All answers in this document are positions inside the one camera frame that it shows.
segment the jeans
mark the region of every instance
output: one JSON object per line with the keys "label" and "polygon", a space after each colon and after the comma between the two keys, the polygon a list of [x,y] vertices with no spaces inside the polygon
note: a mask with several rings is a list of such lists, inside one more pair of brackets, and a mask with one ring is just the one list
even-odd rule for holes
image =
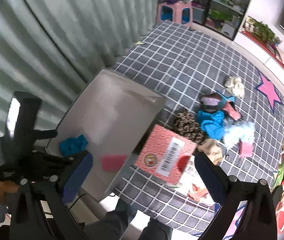
{"label": "jeans", "polygon": [[[125,233],[137,210],[119,199],[115,210],[107,212],[100,221],[86,225],[84,233],[89,240],[119,240]],[[171,240],[173,228],[151,218],[138,240]]]}

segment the metal screw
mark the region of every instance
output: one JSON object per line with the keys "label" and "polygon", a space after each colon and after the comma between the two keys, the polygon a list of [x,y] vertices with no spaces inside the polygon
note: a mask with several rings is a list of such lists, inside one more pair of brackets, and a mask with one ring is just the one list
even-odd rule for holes
{"label": "metal screw", "polygon": [[234,175],[229,176],[229,181],[236,182],[238,178]]}
{"label": "metal screw", "polygon": [[58,179],[58,177],[57,177],[56,175],[52,175],[52,176],[50,177],[50,181],[51,181],[51,182],[55,182],[55,181],[57,181],[57,179]]}
{"label": "metal screw", "polygon": [[266,181],[265,179],[260,179],[260,183],[261,183],[262,185],[266,185],[266,184],[267,184],[267,181]]}
{"label": "metal screw", "polygon": [[27,179],[22,179],[21,181],[20,181],[20,184],[21,185],[25,185],[27,183]]}

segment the pink star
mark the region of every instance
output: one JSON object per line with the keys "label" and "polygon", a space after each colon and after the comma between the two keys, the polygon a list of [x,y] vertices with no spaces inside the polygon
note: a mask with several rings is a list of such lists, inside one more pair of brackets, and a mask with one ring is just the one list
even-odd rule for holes
{"label": "pink star", "polygon": [[271,110],[274,112],[274,102],[279,102],[280,104],[282,104],[281,99],[275,91],[274,84],[270,80],[268,80],[260,71],[259,74],[262,82],[255,89],[260,91],[267,97]]}

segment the red patterned package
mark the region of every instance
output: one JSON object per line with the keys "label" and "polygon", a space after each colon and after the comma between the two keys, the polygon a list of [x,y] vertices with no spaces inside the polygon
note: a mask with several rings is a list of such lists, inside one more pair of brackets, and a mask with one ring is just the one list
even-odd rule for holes
{"label": "red patterned package", "polygon": [[170,184],[177,184],[196,143],[155,125],[135,165]]}

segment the gray checkered tablecloth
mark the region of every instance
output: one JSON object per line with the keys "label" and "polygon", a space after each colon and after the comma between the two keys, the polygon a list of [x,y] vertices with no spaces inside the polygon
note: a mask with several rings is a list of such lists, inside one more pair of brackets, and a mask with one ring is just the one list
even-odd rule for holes
{"label": "gray checkered tablecloth", "polygon": [[[252,158],[239,158],[237,146],[229,149],[229,158],[220,163],[228,175],[242,181],[260,178],[273,184],[284,133],[284,105],[275,104],[271,111],[267,98],[254,89],[260,84],[256,67],[226,44],[187,27],[165,21],[144,38],[144,45],[134,46],[113,69],[144,84],[166,97],[159,123],[172,129],[175,113],[183,108],[195,114],[200,95],[220,91],[229,75],[243,79],[245,97],[236,99],[243,118],[255,124]],[[278,95],[284,103],[283,96]],[[200,234],[214,217],[214,208],[167,187],[161,179],[135,166],[126,171],[116,194],[151,217],[191,234]]]}

